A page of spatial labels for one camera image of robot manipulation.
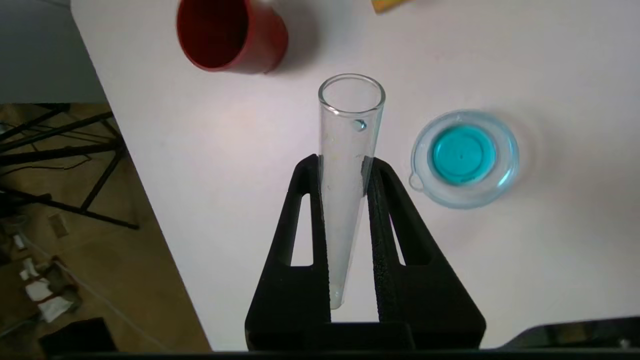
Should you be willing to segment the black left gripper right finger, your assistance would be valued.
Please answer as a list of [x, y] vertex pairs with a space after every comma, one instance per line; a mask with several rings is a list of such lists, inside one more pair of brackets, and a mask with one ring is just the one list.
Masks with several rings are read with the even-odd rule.
[[382, 322], [416, 332], [483, 332], [486, 320], [399, 176], [373, 158], [367, 191], [375, 298]]

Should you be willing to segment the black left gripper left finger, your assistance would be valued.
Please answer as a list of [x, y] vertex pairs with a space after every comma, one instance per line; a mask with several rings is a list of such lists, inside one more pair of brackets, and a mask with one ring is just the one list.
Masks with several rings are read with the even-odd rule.
[[[291, 260], [303, 196], [310, 198], [313, 262]], [[247, 327], [306, 327], [331, 321], [329, 263], [319, 157], [313, 153], [295, 166], [253, 300]]]

